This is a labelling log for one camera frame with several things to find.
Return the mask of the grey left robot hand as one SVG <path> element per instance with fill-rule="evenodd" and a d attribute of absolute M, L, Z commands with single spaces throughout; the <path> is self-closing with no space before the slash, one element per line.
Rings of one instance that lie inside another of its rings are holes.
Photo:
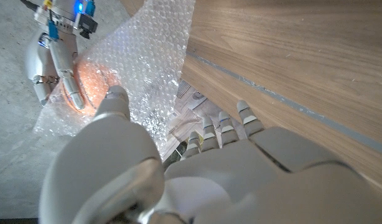
<path fill-rule="evenodd" d="M 382 223 L 382 196 L 334 153 L 265 128 L 245 101 L 239 139 L 220 113 L 185 157 L 164 167 L 112 86 L 93 121 L 60 151 L 42 187 L 40 223 Z"/>

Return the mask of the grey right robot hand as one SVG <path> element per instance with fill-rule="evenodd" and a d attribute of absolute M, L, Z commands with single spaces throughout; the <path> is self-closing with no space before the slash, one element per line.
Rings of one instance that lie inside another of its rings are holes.
<path fill-rule="evenodd" d="M 62 82 L 73 105 L 80 110 L 85 107 L 85 102 L 74 73 L 74 60 L 78 54 L 76 36 L 59 34 L 57 40 L 41 29 L 34 34 L 26 50 L 26 74 L 42 105 L 46 105 L 52 90 Z"/>

